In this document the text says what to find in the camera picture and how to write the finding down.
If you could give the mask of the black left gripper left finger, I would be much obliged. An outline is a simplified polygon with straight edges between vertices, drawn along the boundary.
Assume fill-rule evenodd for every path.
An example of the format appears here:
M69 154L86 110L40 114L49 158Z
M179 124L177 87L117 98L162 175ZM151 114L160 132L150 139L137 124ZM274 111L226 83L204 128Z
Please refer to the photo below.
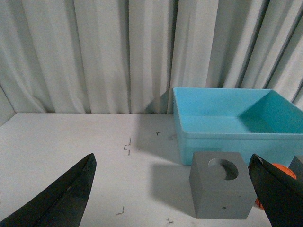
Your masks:
M78 227L96 171L89 154L36 197L0 222L2 227Z

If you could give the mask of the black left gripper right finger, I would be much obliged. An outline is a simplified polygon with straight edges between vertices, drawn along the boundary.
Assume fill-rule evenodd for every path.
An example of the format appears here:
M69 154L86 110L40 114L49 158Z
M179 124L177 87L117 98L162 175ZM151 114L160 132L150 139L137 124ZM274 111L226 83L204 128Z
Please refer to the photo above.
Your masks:
M303 225L303 184L253 154L249 176L257 198L273 227Z

